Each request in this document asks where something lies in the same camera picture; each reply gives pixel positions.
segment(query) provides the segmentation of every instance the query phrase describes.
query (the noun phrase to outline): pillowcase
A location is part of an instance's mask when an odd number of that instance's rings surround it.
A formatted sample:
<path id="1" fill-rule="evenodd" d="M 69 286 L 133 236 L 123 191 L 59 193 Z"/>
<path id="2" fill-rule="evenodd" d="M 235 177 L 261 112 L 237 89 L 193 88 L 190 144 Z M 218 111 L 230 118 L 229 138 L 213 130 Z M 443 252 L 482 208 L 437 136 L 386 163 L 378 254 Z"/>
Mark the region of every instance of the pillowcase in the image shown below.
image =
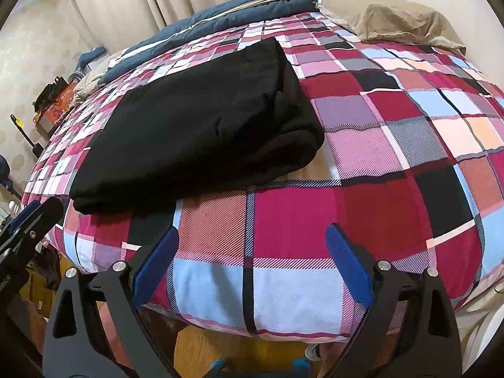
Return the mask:
<path id="1" fill-rule="evenodd" d="M 446 17 L 423 4 L 405 0 L 319 0 L 317 8 L 364 41 L 386 40 L 466 52 Z"/>
<path id="2" fill-rule="evenodd" d="M 99 88 L 98 81 L 107 72 L 109 62 L 119 57 L 121 53 L 121 51 L 116 52 L 107 59 L 104 59 L 95 69 L 89 71 L 89 73 L 75 85 L 73 103 L 80 104 L 84 102 L 89 95 Z"/>

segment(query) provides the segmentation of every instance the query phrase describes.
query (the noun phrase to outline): metal bolt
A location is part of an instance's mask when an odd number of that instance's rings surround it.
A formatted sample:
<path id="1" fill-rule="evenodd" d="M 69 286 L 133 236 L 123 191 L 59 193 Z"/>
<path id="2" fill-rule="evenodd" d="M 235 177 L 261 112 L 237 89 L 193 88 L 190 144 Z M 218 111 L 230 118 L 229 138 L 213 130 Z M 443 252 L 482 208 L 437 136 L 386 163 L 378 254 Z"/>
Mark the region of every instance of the metal bolt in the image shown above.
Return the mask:
<path id="1" fill-rule="evenodd" d="M 126 268 L 126 263 L 125 263 L 124 261 L 116 261 L 116 262 L 112 265 L 112 269 L 113 269 L 115 272 L 121 272 L 121 271 L 123 271 L 125 268 Z"/>
<path id="2" fill-rule="evenodd" d="M 75 277 L 76 275 L 77 275 L 77 269 L 75 267 L 70 267 L 65 272 L 65 276 L 67 276 L 69 279 L 71 279 L 72 277 Z"/>
<path id="3" fill-rule="evenodd" d="M 387 272 L 392 268 L 392 265 L 386 260 L 380 260 L 378 262 L 378 268 L 380 270 L 383 270 L 384 272 Z"/>
<path id="4" fill-rule="evenodd" d="M 427 274 L 430 275 L 430 277 L 437 277 L 438 276 L 438 270 L 436 270 L 434 267 L 429 267 L 427 269 Z"/>

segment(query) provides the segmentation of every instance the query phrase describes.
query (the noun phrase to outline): white sneaker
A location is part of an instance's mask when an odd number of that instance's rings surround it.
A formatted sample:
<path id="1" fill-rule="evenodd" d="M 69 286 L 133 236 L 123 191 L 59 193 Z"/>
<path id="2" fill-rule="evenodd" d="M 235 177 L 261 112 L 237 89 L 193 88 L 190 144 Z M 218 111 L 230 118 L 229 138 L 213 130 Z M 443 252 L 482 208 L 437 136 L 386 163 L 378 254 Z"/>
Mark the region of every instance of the white sneaker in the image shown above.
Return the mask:
<path id="1" fill-rule="evenodd" d="M 322 361 L 320 357 L 320 344 L 308 344 L 304 350 L 304 356 L 310 361 Z"/>

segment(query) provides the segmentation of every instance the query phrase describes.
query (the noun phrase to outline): folded black fleece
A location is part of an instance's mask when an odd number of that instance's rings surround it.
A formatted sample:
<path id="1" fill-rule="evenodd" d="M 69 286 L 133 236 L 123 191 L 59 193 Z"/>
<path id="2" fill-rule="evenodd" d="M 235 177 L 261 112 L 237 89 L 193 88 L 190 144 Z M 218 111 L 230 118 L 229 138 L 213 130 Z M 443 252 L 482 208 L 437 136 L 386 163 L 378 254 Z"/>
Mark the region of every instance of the folded black fleece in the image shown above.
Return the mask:
<path id="1" fill-rule="evenodd" d="M 84 214 L 261 184 L 306 166 L 324 131 L 274 38 L 124 95 L 70 189 Z"/>

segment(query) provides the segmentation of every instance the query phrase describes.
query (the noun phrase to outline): quilted blanket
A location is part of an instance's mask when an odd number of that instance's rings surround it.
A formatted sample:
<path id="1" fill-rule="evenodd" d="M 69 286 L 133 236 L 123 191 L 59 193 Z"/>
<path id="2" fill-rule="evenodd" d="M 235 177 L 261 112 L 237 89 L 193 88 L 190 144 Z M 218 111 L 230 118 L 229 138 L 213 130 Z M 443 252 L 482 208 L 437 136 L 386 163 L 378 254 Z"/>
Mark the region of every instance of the quilted blanket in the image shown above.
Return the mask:
<path id="1" fill-rule="evenodd" d="M 76 171 L 128 90 L 267 37 L 324 126 L 311 164 L 261 187 L 179 200 L 164 215 L 73 209 Z M 326 249 L 331 223 L 399 269 L 436 267 L 454 306 L 496 276 L 503 106 L 473 64 L 442 49 L 367 44 L 320 13 L 262 21 L 163 53 L 91 95 L 45 149 L 23 204 L 62 200 L 65 217 L 47 237 L 88 272 L 129 259 L 153 228 L 173 223 L 180 248 L 149 304 L 159 312 L 266 339 L 333 340 L 350 336 L 363 310 Z"/>

